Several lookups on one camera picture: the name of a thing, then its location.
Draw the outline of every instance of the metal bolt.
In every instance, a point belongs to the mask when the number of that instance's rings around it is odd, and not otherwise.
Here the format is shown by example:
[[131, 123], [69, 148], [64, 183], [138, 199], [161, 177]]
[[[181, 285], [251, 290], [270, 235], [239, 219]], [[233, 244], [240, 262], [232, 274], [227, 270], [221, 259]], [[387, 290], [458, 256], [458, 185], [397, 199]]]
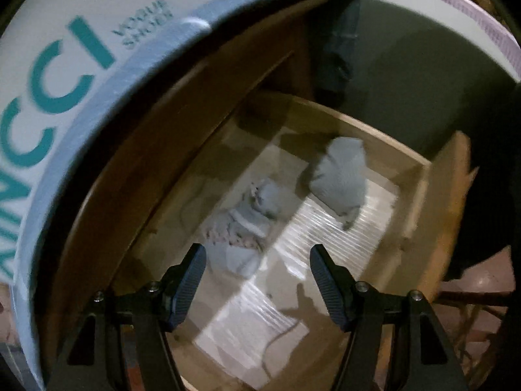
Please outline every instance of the metal bolt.
[[364, 282], [364, 281], [358, 281], [356, 284], [355, 284], [355, 288], [359, 291], [359, 292], [367, 292], [369, 291], [369, 284], [367, 282]]
[[96, 303], [101, 303], [104, 299], [105, 299], [105, 295], [103, 295], [103, 292], [101, 292], [101, 291], [98, 291], [98, 292], [94, 295], [94, 301], [95, 301]]
[[423, 294], [418, 290], [411, 291], [411, 297], [414, 301], [421, 301], [423, 299]]
[[152, 281], [148, 287], [148, 292], [156, 292], [160, 288], [158, 281]]

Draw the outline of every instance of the light blue surface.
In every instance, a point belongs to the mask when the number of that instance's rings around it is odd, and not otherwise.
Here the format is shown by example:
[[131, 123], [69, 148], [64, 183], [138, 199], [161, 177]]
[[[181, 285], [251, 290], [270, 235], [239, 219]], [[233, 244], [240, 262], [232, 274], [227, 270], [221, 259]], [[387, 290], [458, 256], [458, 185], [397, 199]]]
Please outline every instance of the light blue surface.
[[[33, 296], [37, 287], [36, 277], [45, 230], [68, 180], [97, 133], [124, 107], [133, 92], [195, 42], [211, 34], [222, 22], [262, 1], [271, 0], [214, 0], [195, 10], [192, 17], [165, 26], [157, 37], [140, 46], [123, 67], [99, 88], [59, 143], [36, 189], [25, 228], [21, 232], [17, 278], [12, 288], [16, 326], [22, 348], [31, 372], [41, 386], [43, 382]], [[338, 57], [334, 54], [340, 56], [343, 64], [350, 64], [359, 0], [336, 2], [335, 6], [331, 5], [335, 7], [332, 17], [324, 19], [322, 16], [311, 29], [320, 31], [322, 38], [322, 47], [315, 50], [319, 60], [316, 84], [326, 87], [331, 84], [335, 90], [342, 90], [346, 75], [345, 72], [338, 73], [335, 68]]]

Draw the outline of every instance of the blue gripper pad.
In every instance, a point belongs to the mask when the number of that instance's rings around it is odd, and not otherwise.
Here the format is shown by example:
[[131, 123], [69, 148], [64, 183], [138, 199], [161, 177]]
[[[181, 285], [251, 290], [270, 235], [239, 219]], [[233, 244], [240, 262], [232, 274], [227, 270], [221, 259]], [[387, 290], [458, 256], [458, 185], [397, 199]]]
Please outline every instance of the blue gripper pad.
[[162, 278], [166, 282], [163, 305], [170, 312], [168, 325], [173, 330], [183, 323], [206, 267], [206, 250], [192, 244], [181, 264], [171, 266]]
[[322, 244], [311, 248], [309, 265], [329, 316], [344, 332], [350, 330], [356, 317], [351, 292], [354, 278], [346, 268], [335, 265]]

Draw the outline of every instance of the open drawer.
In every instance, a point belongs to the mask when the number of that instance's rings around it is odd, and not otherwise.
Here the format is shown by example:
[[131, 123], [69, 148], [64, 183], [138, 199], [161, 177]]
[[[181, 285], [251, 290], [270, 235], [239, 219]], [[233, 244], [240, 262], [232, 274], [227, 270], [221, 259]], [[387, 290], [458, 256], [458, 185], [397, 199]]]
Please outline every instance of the open drawer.
[[[338, 136], [363, 140], [366, 205], [344, 231], [307, 187], [309, 166]], [[379, 291], [429, 299], [450, 261], [467, 190], [469, 144], [455, 133], [432, 162], [337, 111], [256, 91], [204, 144], [142, 229], [114, 280], [132, 292], [204, 240], [202, 225], [251, 183], [274, 180], [283, 210], [250, 279], [207, 268], [187, 321], [170, 337], [181, 375], [200, 391], [330, 388], [346, 336], [309, 270], [322, 243]]]

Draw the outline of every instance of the screw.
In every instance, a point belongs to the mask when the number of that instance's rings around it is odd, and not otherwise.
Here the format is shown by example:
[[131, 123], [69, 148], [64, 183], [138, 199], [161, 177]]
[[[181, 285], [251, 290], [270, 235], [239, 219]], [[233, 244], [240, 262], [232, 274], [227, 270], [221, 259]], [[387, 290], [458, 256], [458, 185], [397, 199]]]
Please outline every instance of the screw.
[[364, 282], [364, 281], [358, 281], [356, 284], [355, 284], [355, 288], [359, 291], [359, 292], [367, 292], [369, 291], [369, 284], [367, 282]]
[[98, 292], [94, 295], [94, 301], [95, 301], [96, 303], [101, 303], [104, 299], [105, 299], [105, 295], [103, 295], [103, 292], [101, 292], [101, 291], [98, 291]]
[[414, 301], [421, 301], [421, 299], [423, 299], [423, 294], [415, 289], [411, 291], [411, 297]]
[[152, 281], [148, 287], [148, 292], [156, 292], [160, 288], [158, 281]]

